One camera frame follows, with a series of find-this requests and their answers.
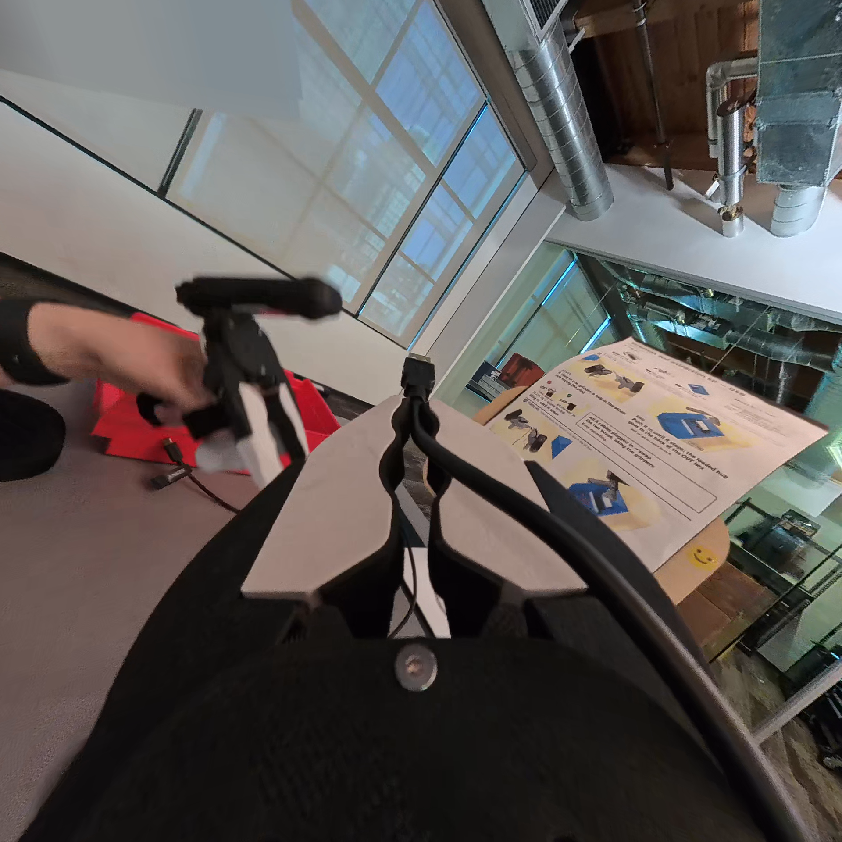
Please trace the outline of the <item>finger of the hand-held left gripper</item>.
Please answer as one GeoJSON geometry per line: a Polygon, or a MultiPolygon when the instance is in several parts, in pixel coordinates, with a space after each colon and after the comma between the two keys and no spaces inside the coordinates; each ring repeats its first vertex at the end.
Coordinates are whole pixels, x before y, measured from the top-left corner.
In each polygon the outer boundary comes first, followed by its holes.
{"type": "Polygon", "coordinates": [[[242,401],[250,433],[237,440],[237,454],[258,489],[264,489],[284,470],[288,448],[268,419],[264,395],[257,386],[241,383],[242,401]]]}
{"type": "Polygon", "coordinates": [[[291,385],[282,378],[268,394],[268,421],[275,431],[279,448],[291,462],[308,458],[310,447],[307,432],[291,385]]]}

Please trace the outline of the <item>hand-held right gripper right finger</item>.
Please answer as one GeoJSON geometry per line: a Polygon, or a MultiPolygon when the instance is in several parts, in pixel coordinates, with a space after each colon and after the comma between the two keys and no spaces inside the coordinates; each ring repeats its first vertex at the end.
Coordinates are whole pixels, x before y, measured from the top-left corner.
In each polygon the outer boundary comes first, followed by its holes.
{"type": "MultiPolygon", "coordinates": [[[[549,511],[528,463],[508,442],[437,399],[429,407],[438,420],[441,446],[549,511]]],[[[431,459],[425,480],[435,495],[428,555],[434,590],[459,610],[473,613],[471,621],[462,621],[446,605],[452,636],[478,630],[500,600],[521,606],[526,599],[586,592],[583,579],[557,553],[431,459]],[[466,595],[451,598],[445,588],[454,586],[466,595]]]]}

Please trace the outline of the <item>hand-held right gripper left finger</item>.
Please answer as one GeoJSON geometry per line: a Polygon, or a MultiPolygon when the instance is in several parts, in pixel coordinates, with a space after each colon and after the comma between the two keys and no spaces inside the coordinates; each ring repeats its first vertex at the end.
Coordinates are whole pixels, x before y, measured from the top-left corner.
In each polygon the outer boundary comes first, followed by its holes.
{"type": "Polygon", "coordinates": [[[242,585],[251,599],[337,608],[355,637],[386,637],[403,578],[394,491],[403,454],[386,398],[326,438],[289,491],[242,585]]]}

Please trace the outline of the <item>red plastic box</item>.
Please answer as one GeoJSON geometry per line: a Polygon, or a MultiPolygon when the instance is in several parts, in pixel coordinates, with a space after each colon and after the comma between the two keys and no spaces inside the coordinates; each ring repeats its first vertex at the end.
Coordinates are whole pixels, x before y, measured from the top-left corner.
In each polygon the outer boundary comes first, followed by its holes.
{"type": "MultiPolygon", "coordinates": [[[[204,353],[204,342],[200,333],[175,328],[162,321],[144,315],[132,317],[132,321],[144,323],[176,332],[199,341],[204,353]]],[[[300,414],[307,431],[310,453],[327,437],[339,429],[339,423],[332,415],[316,386],[306,378],[300,378],[285,370],[300,408],[300,414]]],[[[106,451],[112,456],[137,460],[163,462],[169,458],[162,447],[163,439],[170,438],[180,447],[184,463],[197,468],[195,451],[197,443],[184,426],[184,419],[169,415],[163,409],[163,402],[147,395],[134,396],[114,385],[99,381],[95,394],[98,418],[93,434],[106,439],[106,451]]],[[[231,472],[249,475],[246,471],[231,472]]]]}

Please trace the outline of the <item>person's left forearm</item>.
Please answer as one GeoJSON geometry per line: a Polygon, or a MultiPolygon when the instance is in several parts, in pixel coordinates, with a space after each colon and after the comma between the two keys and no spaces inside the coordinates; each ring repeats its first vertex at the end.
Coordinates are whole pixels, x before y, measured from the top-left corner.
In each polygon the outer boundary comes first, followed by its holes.
{"type": "Polygon", "coordinates": [[[29,340],[29,316],[37,304],[31,299],[1,300],[1,368],[18,384],[65,385],[69,380],[50,371],[29,340]]]}

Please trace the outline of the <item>person's left hand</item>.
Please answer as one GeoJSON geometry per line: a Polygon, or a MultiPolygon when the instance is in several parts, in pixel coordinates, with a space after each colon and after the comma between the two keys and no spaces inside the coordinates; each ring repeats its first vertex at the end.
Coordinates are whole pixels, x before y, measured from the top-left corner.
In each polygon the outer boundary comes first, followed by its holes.
{"type": "Polygon", "coordinates": [[[184,413],[209,406],[205,355],[182,334],[94,310],[39,303],[28,336],[39,361],[69,381],[98,378],[133,394],[148,394],[184,413]]]}

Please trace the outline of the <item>dark red case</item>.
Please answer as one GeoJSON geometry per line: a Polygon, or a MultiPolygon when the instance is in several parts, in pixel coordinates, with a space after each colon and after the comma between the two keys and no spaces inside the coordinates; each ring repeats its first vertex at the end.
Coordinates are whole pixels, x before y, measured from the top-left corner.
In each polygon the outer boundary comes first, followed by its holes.
{"type": "Polygon", "coordinates": [[[513,352],[499,371],[497,383],[500,394],[516,388],[527,388],[538,382],[545,370],[521,353],[513,352]]]}

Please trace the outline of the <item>printed instruction sheet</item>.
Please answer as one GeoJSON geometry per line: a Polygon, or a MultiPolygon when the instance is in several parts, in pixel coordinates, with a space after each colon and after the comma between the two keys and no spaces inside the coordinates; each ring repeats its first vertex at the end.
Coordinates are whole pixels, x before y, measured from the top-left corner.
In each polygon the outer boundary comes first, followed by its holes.
{"type": "Polygon", "coordinates": [[[827,432],[636,339],[561,363],[488,427],[652,572],[827,432]]]}

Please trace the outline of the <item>large grid window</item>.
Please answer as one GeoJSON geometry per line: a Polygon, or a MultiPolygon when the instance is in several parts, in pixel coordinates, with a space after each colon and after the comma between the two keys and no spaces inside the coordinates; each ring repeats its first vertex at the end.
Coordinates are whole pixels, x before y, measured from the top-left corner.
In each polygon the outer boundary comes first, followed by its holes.
{"type": "Polygon", "coordinates": [[[292,2],[292,119],[203,112],[165,196],[411,348],[524,177],[436,2],[292,2]]]}

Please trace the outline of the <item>silver insulated pipe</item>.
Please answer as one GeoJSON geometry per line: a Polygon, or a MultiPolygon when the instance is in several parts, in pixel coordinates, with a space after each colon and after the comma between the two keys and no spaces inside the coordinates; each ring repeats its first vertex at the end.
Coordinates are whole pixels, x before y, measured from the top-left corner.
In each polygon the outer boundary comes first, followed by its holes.
{"type": "Polygon", "coordinates": [[[757,52],[710,65],[705,77],[707,144],[717,172],[707,192],[716,196],[721,234],[726,238],[742,234],[743,181],[746,173],[746,112],[753,106],[756,89],[732,93],[734,82],[751,82],[758,77],[757,52]]]}

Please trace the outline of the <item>spiral round metal duct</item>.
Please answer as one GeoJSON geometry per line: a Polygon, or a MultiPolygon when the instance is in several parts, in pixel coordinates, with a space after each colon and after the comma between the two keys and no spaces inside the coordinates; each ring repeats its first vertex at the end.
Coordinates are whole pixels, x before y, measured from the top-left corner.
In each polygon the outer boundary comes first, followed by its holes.
{"type": "Polygon", "coordinates": [[[519,2],[523,34],[506,48],[514,76],[532,112],[567,195],[582,222],[604,216],[614,202],[561,19],[565,2],[551,2],[544,23],[532,2],[519,2]]]}

